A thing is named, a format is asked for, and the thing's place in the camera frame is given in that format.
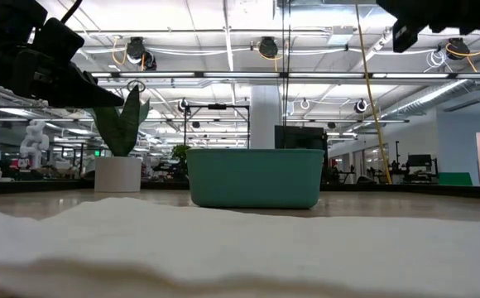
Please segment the white folded cloth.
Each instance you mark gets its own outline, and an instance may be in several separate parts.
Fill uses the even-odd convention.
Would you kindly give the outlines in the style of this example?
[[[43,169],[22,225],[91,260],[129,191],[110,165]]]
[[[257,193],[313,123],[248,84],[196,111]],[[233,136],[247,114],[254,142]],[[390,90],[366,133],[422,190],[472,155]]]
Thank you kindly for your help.
[[[0,291],[42,298],[480,298],[480,222],[87,202],[0,213]]]

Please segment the small background plant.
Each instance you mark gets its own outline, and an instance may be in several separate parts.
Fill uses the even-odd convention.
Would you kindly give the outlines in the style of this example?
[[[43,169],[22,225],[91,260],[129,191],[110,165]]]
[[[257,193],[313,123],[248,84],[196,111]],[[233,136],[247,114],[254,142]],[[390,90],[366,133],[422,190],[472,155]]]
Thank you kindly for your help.
[[[186,152],[189,149],[190,149],[190,146],[187,146],[184,144],[175,145],[171,151],[172,158],[178,160],[181,166],[186,167],[187,166]]]

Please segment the green board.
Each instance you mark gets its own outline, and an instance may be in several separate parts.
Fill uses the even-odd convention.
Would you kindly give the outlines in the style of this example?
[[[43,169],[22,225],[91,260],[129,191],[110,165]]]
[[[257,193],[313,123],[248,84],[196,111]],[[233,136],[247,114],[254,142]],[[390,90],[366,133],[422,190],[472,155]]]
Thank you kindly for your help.
[[[468,172],[440,172],[438,182],[440,185],[473,186]]]

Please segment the black computer case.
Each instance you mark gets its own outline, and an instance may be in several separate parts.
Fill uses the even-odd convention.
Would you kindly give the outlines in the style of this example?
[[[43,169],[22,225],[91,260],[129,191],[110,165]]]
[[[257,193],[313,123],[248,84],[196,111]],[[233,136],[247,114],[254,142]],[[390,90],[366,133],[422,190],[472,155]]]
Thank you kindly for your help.
[[[322,127],[278,126],[274,129],[275,149],[319,149],[323,152],[321,184],[327,181],[329,165],[327,135]]]

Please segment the white plant pot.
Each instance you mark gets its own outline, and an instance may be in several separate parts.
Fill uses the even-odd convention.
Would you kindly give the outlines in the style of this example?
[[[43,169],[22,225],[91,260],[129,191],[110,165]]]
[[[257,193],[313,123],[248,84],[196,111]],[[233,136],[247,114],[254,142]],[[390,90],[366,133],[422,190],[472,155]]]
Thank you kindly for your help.
[[[95,160],[94,190],[101,193],[133,193],[141,189],[142,161],[129,156]]]

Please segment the black background rig frame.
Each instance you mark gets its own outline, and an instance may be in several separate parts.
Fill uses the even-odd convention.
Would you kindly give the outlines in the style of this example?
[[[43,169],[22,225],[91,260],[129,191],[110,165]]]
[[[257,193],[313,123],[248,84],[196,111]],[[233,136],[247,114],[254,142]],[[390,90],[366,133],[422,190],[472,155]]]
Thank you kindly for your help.
[[[238,113],[241,118],[247,123],[247,147],[250,147],[250,139],[251,139],[251,110],[249,105],[238,105],[238,104],[225,104],[225,103],[210,103],[210,104],[188,104],[188,107],[191,110],[190,115],[183,114],[183,144],[187,144],[187,123],[191,120],[202,108],[206,108],[208,110],[226,110],[231,108],[233,111]],[[247,118],[245,118],[240,112],[240,108],[245,108],[247,110]]]

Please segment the long ceiling light bar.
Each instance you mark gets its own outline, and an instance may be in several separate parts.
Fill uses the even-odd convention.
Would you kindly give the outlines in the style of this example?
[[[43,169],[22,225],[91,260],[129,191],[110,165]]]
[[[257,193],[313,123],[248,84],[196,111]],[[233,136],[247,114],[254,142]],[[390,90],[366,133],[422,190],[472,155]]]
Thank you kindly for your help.
[[[357,73],[357,72],[93,72],[94,78],[225,78],[225,79],[480,79],[480,73]]]

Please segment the white robot figure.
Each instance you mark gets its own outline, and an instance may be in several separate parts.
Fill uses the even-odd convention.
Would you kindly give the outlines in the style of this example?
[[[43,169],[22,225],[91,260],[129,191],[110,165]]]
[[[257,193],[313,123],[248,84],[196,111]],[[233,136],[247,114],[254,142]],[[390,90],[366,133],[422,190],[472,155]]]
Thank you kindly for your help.
[[[45,121],[31,120],[26,126],[26,135],[20,145],[21,158],[30,159],[30,168],[38,168],[41,165],[41,154],[50,145],[49,137],[43,133]]]

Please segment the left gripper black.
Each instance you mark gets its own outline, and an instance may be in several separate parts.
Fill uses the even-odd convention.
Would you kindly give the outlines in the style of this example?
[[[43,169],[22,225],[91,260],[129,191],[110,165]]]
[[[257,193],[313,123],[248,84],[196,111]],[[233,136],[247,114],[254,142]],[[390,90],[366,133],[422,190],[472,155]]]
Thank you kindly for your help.
[[[30,31],[0,28],[0,86],[52,107],[115,107],[123,99],[98,86],[72,61],[59,62],[33,48]]]

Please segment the silver ceiling duct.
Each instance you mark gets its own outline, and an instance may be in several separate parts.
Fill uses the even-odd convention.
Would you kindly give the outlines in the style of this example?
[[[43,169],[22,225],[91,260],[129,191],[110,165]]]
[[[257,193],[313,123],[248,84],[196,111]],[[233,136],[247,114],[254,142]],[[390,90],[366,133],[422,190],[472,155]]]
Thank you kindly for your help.
[[[443,101],[460,89],[465,89],[473,82],[470,79],[461,79],[440,86],[423,89],[401,101],[401,106],[384,110],[381,119],[394,117],[397,114],[412,114],[424,111]]]

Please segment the green plastic tupperware container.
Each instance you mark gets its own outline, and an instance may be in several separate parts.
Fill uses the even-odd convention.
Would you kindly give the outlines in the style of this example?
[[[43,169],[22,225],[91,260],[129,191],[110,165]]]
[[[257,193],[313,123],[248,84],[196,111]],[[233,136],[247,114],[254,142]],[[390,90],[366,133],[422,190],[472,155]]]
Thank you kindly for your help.
[[[310,209],[319,199],[318,149],[189,149],[190,196],[216,209]]]

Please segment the black background machine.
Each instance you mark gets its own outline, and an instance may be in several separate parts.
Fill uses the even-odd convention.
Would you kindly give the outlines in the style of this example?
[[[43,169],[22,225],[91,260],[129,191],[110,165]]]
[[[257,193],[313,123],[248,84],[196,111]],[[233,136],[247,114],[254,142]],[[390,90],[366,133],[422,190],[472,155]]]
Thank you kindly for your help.
[[[439,180],[437,159],[431,155],[409,155],[406,163],[406,184],[436,185]]]

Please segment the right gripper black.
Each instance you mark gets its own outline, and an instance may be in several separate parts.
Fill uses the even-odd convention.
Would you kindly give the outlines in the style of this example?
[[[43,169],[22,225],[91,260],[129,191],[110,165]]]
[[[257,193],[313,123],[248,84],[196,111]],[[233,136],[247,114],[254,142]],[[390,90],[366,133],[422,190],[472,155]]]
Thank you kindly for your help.
[[[480,17],[469,0],[376,0],[377,5],[396,18],[392,27],[393,51],[403,53],[418,41],[429,27],[440,33],[447,27],[458,28],[460,35],[480,30]]]

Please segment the green snake plant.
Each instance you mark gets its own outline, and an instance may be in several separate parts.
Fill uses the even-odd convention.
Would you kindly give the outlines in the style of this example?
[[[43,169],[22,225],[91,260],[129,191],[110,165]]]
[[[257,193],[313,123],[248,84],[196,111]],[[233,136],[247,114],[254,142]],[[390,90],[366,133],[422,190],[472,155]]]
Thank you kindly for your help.
[[[137,142],[139,127],[148,116],[150,101],[142,103],[135,85],[122,111],[116,107],[92,108],[95,127],[113,156],[127,157]]]

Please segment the white square pillar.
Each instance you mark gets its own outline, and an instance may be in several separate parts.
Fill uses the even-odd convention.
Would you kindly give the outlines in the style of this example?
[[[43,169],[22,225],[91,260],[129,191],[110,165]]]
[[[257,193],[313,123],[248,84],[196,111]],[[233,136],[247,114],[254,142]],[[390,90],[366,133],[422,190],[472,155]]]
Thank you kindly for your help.
[[[250,119],[250,148],[274,149],[275,126],[281,124],[281,96],[277,85],[251,87]]]

